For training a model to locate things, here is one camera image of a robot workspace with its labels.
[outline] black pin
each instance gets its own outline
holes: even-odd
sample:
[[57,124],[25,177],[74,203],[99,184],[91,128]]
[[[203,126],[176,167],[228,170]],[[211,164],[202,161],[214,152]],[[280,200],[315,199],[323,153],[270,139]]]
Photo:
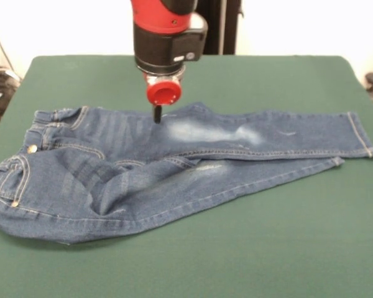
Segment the black pin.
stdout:
[[162,120],[162,106],[154,106],[154,122],[159,124]]

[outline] metal button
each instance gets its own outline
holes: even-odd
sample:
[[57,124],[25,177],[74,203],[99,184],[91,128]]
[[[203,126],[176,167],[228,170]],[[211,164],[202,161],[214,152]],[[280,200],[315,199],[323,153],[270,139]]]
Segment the metal button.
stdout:
[[28,153],[35,153],[35,152],[37,152],[37,146],[36,145],[31,145],[31,146],[27,147],[27,152]]

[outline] distressed denim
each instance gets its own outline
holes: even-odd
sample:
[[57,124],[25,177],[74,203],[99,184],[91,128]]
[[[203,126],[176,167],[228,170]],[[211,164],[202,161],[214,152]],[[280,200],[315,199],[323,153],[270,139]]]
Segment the distressed denim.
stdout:
[[37,111],[0,164],[0,229],[78,243],[141,233],[237,197],[373,158],[353,112]]

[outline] cable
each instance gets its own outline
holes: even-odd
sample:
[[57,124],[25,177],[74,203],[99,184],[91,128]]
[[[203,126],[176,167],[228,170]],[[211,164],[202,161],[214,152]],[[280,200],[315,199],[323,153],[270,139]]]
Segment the cable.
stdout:
[[7,75],[9,75],[10,77],[16,79],[18,82],[22,81],[21,77],[14,71],[14,70],[10,70],[9,68],[5,68],[5,67],[0,67],[0,71],[3,71],[3,72],[7,72],[7,71],[10,71],[11,73],[13,73],[15,76],[7,73]]
[[10,66],[11,70],[14,71],[14,67],[12,66],[12,63],[11,63],[10,59],[8,59],[7,53],[6,53],[6,51],[4,51],[4,48],[2,47],[1,42],[0,42],[0,50],[1,50],[2,54],[4,55],[4,57],[6,58],[6,60],[8,62],[8,65]]

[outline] white wall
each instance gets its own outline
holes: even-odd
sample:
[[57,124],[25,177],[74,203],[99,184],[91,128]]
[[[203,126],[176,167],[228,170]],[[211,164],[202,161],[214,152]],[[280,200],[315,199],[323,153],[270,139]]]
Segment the white wall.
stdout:
[[[373,1],[310,3],[244,0],[237,54],[341,55],[363,82],[373,70]],[[37,55],[132,54],[131,4],[0,1],[0,38],[21,75]]]
[[373,1],[243,0],[239,55],[340,55],[373,71]]

